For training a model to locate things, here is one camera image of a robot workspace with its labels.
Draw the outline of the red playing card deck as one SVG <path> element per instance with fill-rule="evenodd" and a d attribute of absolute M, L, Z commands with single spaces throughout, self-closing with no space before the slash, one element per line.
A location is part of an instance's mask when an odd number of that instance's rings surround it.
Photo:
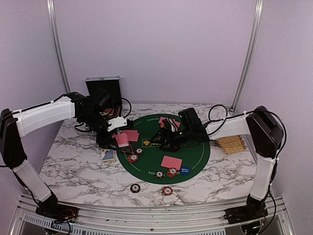
<path fill-rule="evenodd" d="M 114 135 L 114 138 L 116 139 L 118 147 L 129 146 L 128 135 L 126 133 Z"/>

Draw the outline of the red card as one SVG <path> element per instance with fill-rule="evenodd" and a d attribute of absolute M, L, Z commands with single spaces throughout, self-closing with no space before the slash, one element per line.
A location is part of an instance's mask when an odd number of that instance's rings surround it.
<path fill-rule="evenodd" d="M 123 130 L 122 133 L 133 135 L 133 134 L 137 134 L 138 131 L 137 130 Z"/>
<path fill-rule="evenodd" d="M 159 119 L 159 121 L 158 121 L 159 124 L 162 124 L 162 123 L 163 123 L 163 120 L 168 120 L 168 118 L 167 118 L 167 117 L 166 117 L 166 118 L 165 118 L 165 117 L 161 117 L 161 118 Z"/>
<path fill-rule="evenodd" d="M 175 168 L 180 170 L 182 164 L 182 159 L 174 158 L 170 156 L 164 156 L 161 162 L 161 166 L 165 168 Z"/>
<path fill-rule="evenodd" d="M 127 137 L 128 137 L 128 140 L 131 142 L 138 142 L 139 133 L 133 134 L 133 135 L 127 134 Z"/>
<path fill-rule="evenodd" d="M 180 126 L 180 122 L 177 122 L 177 121 L 175 121 L 175 120 L 172 120 L 171 123 L 172 123 L 175 127 L 177 127 L 177 128 L 179 128 L 179 126 Z"/>

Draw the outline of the black red triangular dealer button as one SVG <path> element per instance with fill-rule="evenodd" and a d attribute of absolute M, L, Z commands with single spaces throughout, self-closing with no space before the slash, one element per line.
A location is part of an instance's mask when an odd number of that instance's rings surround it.
<path fill-rule="evenodd" d="M 134 154 L 134 150 L 132 148 L 131 145 L 128 145 L 126 147 L 124 147 L 122 150 L 121 150 L 122 153 L 128 153 L 128 154 Z"/>

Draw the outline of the blue small blind button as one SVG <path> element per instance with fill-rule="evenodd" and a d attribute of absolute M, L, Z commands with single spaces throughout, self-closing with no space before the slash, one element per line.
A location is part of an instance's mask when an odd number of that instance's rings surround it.
<path fill-rule="evenodd" d="M 184 176 L 187 176 L 191 173 L 191 169 L 189 167 L 186 167 L 186 166 L 183 166 L 181 169 L 180 169 L 180 174 L 181 175 L 184 175 Z"/>

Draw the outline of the red beige 5 chip stack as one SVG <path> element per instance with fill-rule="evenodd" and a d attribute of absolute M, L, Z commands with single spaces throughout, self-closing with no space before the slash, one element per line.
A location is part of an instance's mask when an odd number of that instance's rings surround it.
<path fill-rule="evenodd" d="M 165 196 L 169 196 L 173 193 L 173 190 L 171 187 L 163 187 L 162 188 L 162 194 Z"/>

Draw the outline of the black orange 100 chip stack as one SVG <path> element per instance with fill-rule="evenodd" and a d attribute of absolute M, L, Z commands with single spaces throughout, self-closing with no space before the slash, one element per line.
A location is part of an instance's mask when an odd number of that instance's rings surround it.
<path fill-rule="evenodd" d="M 138 193 L 138 192 L 140 192 L 140 185 L 132 184 L 130 187 L 130 190 L 132 193 Z"/>

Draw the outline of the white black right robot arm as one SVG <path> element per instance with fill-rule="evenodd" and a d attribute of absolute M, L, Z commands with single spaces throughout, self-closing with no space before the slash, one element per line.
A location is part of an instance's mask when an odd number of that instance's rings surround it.
<path fill-rule="evenodd" d="M 180 129 L 169 118 L 164 126 L 151 137 L 164 151 L 177 152 L 189 141 L 200 143 L 237 135 L 251 136 L 257 157 L 257 168 L 251 191 L 243 207 L 242 215 L 253 219 L 261 212 L 261 206 L 269 194 L 271 183 L 276 175 L 278 156 L 286 144 L 286 128 L 279 116 L 264 106 L 235 116 L 226 116 L 202 123 L 194 108 L 179 112 L 183 124 Z"/>

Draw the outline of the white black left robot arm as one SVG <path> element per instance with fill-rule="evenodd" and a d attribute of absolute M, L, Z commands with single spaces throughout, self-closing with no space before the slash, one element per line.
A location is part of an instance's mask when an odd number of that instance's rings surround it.
<path fill-rule="evenodd" d="M 111 95 L 104 89 L 98 89 L 93 95 L 71 92 L 32 107 L 14 111 L 8 108 L 2 110 L 0 154 L 3 162 L 19 183 L 38 200 L 38 207 L 50 217 L 59 217 L 62 205 L 29 160 L 23 139 L 74 118 L 96 134 L 96 142 L 100 147 L 108 147 L 114 143 L 114 131 L 127 124 L 122 116 L 111 118 L 102 114 L 113 105 L 114 99 Z"/>

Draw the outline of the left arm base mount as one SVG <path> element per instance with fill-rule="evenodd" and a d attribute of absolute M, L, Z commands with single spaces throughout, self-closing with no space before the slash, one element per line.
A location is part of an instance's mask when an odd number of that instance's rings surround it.
<path fill-rule="evenodd" d="M 75 222 L 79 209 L 73 206 L 66 206 L 63 204 L 57 204 L 50 209 L 43 206 L 36 208 L 36 214 L 52 218 L 56 220 L 56 223 L 61 222 Z"/>

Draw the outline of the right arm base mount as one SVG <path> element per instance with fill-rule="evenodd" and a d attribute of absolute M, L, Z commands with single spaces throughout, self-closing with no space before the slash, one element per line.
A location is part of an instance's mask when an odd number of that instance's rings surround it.
<path fill-rule="evenodd" d="M 264 207 L 261 207 L 256 211 L 254 209 L 249 209 L 248 206 L 240 206 L 226 209 L 224 219 L 226 219 L 229 224 L 236 224 L 266 216 L 268 216 L 268 210 Z"/>

